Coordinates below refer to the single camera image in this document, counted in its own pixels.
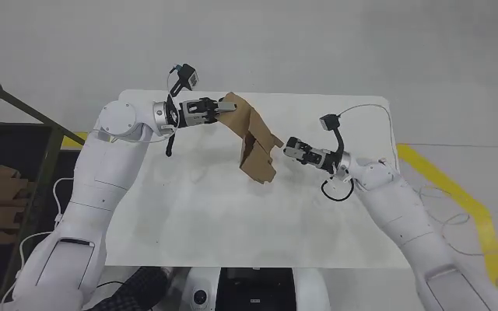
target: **white tabletop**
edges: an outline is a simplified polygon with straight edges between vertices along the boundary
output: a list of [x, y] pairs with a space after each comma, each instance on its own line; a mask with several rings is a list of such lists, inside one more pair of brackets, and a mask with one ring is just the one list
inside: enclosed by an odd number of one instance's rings
[[[218, 99], [226, 93], [182, 92], [177, 101]], [[375, 96], [237, 93], [286, 142], [295, 136], [335, 150], [318, 118]], [[164, 91], [127, 90], [120, 100], [164, 100]], [[360, 107], [341, 117], [345, 150], [397, 162], [388, 116]], [[223, 124], [181, 129], [173, 156], [151, 144], [135, 184], [118, 205], [107, 232], [107, 265], [224, 267], [408, 267], [358, 198], [329, 201], [328, 175], [272, 150], [277, 174], [261, 185], [239, 169], [242, 141]], [[334, 185], [347, 192], [346, 184]]]

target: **cardboard box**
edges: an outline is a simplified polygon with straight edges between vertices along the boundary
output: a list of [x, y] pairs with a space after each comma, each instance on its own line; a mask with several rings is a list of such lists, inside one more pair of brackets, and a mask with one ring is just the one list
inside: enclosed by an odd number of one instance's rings
[[34, 192], [35, 183], [33, 181], [29, 181], [28, 184], [16, 195], [16, 199], [26, 199], [31, 197], [31, 194]]
[[242, 97], [228, 93], [223, 100], [237, 105], [235, 111], [220, 114], [218, 121], [242, 138], [240, 169], [259, 183], [272, 182], [276, 171], [270, 152], [274, 146], [281, 148], [283, 142], [270, 132], [256, 109]]
[[26, 207], [30, 203], [30, 199], [14, 199], [14, 200], [5, 200], [0, 201], [0, 207], [2, 206], [15, 206], [17, 208]]
[[20, 190], [26, 188], [28, 180], [0, 178], [0, 201], [12, 200]]
[[23, 220], [24, 208], [0, 207], [0, 229], [19, 229]]
[[0, 178], [20, 178], [21, 173], [17, 169], [0, 165]]

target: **black panel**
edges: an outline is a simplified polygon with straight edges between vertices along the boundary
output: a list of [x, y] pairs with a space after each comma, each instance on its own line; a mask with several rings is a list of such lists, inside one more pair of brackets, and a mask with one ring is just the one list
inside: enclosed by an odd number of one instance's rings
[[[36, 181], [51, 128], [42, 124], [0, 123], [0, 165], [12, 167], [21, 178]], [[5, 230], [15, 234], [17, 230]], [[0, 245], [0, 280], [3, 280], [14, 244]]]
[[222, 268], [216, 311], [296, 311], [291, 268]]

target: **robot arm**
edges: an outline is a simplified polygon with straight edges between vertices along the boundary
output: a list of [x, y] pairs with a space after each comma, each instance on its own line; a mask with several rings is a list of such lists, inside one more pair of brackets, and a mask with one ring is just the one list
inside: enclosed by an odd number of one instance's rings
[[420, 198], [384, 160], [356, 159], [343, 152], [338, 116], [321, 118], [338, 136], [337, 152], [315, 149], [297, 138], [284, 148], [287, 156], [310, 163], [342, 181], [353, 180], [355, 193], [375, 224], [398, 246], [413, 269], [426, 310], [495, 310], [498, 291], [485, 278], [465, 270], [431, 226]]
[[[216, 122], [236, 109], [210, 99], [114, 101], [100, 113], [75, 166], [71, 200], [59, 225], [31, 253], [12, 297], [18, 310], [80, 310], [96, 289], [106, 259], [105, 236], [114, 209], [135, 182], [153, 132]], [[120, 138], [110, 142], [110, 136]]]

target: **yellow tape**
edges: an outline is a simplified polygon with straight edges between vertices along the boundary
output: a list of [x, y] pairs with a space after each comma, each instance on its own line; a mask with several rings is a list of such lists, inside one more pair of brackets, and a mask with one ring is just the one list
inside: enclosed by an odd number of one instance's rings
[[486, 206], [474, 199], [415, 149], [401, 144], [398, 144], [397, 147], [398, 156], [401, 159], [410, 164], [428, 181], [434, 183], [435, 186], [452, 194], [451, 197], [474, 218], [489, 279], [493, 284], [498, 285], [498, 240], [491, 214]]
[[[83, 131], [75, 132], [75, 134], [85, 140], [88, 137], [88, 133]], [[80, 145], [78, 142], [73, 141], [67, 136], [64, 136], [64, 139], [62, 140], [61, 149], [81, 149], [82, 147], [83, 146]]]

